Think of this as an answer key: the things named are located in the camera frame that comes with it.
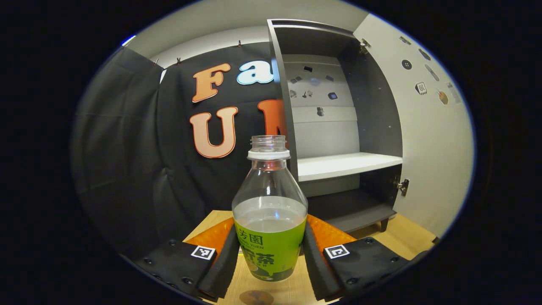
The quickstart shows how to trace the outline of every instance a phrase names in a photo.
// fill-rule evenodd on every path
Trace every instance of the cabinet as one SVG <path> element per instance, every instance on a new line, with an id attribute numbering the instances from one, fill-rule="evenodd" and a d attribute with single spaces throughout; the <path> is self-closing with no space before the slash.
<path id="1" fill-rule="evenodd" d="M 352 32 L 268 20 L 289 168 L 309 213 L 349 232 L 395 214 L 401 124 L 386 77 Z"/>

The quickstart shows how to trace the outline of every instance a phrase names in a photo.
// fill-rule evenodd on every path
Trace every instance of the table surface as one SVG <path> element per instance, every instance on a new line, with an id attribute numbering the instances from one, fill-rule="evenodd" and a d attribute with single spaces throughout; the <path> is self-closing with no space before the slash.
<path id="1" fill-rule="evenodd" d="M 209 215 L 184 239 L 184 241 L 200 234 L 217 223 L 232 217 L 231 211 L 212 211 Z M 419 225 L 413 223 L 406 217 L 396 214 L 389 220 L 385 232 L 380 232 L 380 223 L 350 232 L 351 236 L 362 239 L 372 236 L 377 241 L 388 247 L 398 255 L 411 260 L 418 253 L 428 250 L 433 246 L 435 235 Z M 261 281 L 248 270 L 244 259 L 237 260 L 235 272 L 224 299 L 219 298 L 218 302 L 204 300 L 211 304 L 243 304 L 239 298 L 247 291 L 265 291 L 272 295 L 275 304 L 330 304 L 337 300 L 325 302 L 317 301 L 311 286 L 311 280 L 307 273 L 305 256 L 300 256 L 295 266 L 294 273 L 281 282 Z"/>

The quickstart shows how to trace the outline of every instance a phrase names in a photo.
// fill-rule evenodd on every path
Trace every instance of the clear plastic bottle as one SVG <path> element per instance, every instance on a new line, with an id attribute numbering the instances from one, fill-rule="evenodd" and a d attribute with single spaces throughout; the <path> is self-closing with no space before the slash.
<path id="1" fill-rule="evenodd" d="M 237 237 L 250 272 L 263 281 L 289 277 L 305 232 L 308 202 L 286 168 L 285 136 L 253 136 L 252 160 L 231 204 Z"/>

